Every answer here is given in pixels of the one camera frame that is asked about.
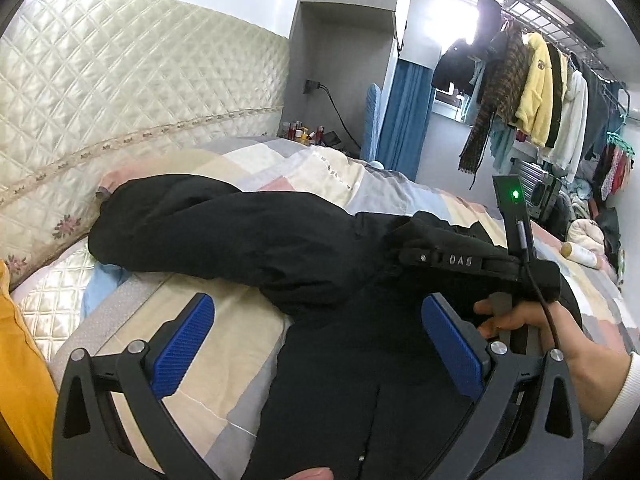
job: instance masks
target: suitcase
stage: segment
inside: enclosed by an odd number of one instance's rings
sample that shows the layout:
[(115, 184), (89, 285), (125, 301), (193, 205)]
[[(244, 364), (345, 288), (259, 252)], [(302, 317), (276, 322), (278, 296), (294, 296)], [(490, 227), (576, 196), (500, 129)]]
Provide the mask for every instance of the suitcase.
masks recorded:
[(514, 161), (511, 174), (520, 177), (531, 219), (537, 223), (546, 222), (558, 198), (560, 179), (537, 164), (523, 160)]

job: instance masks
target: wire rack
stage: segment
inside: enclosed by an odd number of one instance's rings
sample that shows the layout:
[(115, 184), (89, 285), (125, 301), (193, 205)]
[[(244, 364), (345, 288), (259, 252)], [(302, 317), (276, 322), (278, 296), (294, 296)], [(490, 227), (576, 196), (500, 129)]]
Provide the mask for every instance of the wire rack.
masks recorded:
[[(540, 6), (534, 0), (504, 0), (502, 12), (511, 16), (528, 32), (538, 32), (549, 43), (565, 54), (575, 54), (593, 70), (602, 80), (619, 82), (609, 67), (600, 59), (595, 49), (591, 48), (574, 31), (567, 27), (551, 12)], [(620, 102), (618, 96), (613, 95), (606, 85), (602, 85), (604, 97), (620, 113), (629, 115), (631, 95), (624, 83), (620, 83), (626, 94), (626, 105)]]

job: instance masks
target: bed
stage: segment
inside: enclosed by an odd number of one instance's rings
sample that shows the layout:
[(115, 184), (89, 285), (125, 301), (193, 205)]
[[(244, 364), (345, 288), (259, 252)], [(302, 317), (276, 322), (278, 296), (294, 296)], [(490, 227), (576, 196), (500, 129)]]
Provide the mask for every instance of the bed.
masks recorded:
[[(225, 480), (247, 464), (290, 322), (247, 286), (141, 273), (79, 323), (101, 185), (199, 174), (243, 191), (315, 193), (352, 214), (479, 221), (506, 244), (497, 210), (276, 138), (287, 66), (285, 38), (175, 0), (26, 0), (0, 39), (0, 256), (54, 383), (72, 349), (119, 352), (150, 338), (194, 293), (210, 294), (216, 323), (165, 405)], [(633, 313), (607, 273), (564, 260), (558, 240), (535, 225), (534, 236), (571, 285), (588, 335), (637, 349)], [(116, 405), (137, 455), (158, 468), (126, 404)]]

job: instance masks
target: white bottle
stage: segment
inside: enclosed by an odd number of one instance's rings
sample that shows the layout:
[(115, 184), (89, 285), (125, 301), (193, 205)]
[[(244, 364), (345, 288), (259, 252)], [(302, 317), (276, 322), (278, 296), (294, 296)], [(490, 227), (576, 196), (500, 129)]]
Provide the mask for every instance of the white bottle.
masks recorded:
[(567, 260), (571, 260), (577, 264), (591, 267), (593, 269), (600, 268), (596, 254), (578, 244), (574, 244), (573, 242), (563, 243), (560, 247), (560, 254), (562, 254), (562, 256)]

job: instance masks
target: patchwork bedspread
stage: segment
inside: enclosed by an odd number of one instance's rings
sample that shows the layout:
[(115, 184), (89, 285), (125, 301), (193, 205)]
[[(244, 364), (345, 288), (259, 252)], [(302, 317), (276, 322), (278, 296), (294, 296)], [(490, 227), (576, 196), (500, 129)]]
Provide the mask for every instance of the patchwork bedspread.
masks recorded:
[[(506, 246), (497, 209), (418, 186), (399, 173), (376, 170), (330, 148), (305, 147), (273, 137), (219, 139), (121, 168), (108, 176), (106, 185), (114, 187), (130, 178), (161, 173), (200, 174), (243, 191), (312, 192), (352, 214), (412, 215), (423, 210), (452, 224), (469, 226), (479, 221), (495, 244)], [(606, 273), (562, 258), (558, 240), (535, 225), (534, 236), (538, 254), (556, 261), (571, 285), (588, 335), (621, 351), (637, 349), (637, 314), (629, 311)], [(164, 402), (216, 473), (225, 480), (239, 479), (289, 325), (287, 317), (257, 289), (178, 274), (135, 275), (78, 327), (55, 355), (50, 370), (59, 385), (73, 348), (83, 346), (91, 354), (105, 354), (120, 352), (133, 339), (148, 340), (196, 292), (214, 298), (216, 321), (178, 392)], [(116, 405), (136, 453), (157, 468), (126, 403), (117, 398)]]

